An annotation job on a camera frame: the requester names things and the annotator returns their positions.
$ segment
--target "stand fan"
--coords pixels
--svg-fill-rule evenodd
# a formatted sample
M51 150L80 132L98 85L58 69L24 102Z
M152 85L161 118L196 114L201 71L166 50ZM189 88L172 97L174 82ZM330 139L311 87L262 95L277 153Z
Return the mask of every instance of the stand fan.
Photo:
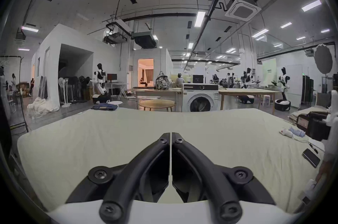
M63 92L64 92L64 100L65 103L62 105L63 108L69 107L70 103L67 103L67 99L68 99L68 91L67 91L67 83L68 83L68 79L63 79L63 78L59 78L58 80L60 87L62 87Z

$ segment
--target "washing machine door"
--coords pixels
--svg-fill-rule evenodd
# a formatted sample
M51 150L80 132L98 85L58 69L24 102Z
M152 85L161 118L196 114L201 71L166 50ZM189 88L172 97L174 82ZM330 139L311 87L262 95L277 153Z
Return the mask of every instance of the washing machine door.
M188 101L188 109L190 112L209 112L213 110L214 106L214 101L206 94L194 95Z

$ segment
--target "computer monitor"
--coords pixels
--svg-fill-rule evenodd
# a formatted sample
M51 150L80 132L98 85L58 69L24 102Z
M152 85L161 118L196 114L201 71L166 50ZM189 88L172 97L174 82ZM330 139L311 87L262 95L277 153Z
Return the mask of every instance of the computer monitor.
M116 81L117 80L117 74L107 74L107 80L108 81Z
M192 83L203 83L203 75L192 75Z

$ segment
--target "white stool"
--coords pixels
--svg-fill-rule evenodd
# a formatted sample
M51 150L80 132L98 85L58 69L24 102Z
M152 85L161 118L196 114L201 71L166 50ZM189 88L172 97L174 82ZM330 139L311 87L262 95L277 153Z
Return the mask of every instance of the white stool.
M122 101L110 101L108 102L108 104L117 105L119 107L119 105L123 104L123 102Z
M263 106L270 106L270 95L264 95L264 98L263 98Z

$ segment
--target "black phone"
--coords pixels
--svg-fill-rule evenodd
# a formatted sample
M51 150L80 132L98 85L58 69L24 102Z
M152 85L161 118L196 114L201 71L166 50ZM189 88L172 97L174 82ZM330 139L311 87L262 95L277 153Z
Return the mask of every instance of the black phone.
M320 159L308 148L302 153L303 158L305 158L313 167L317 167Z

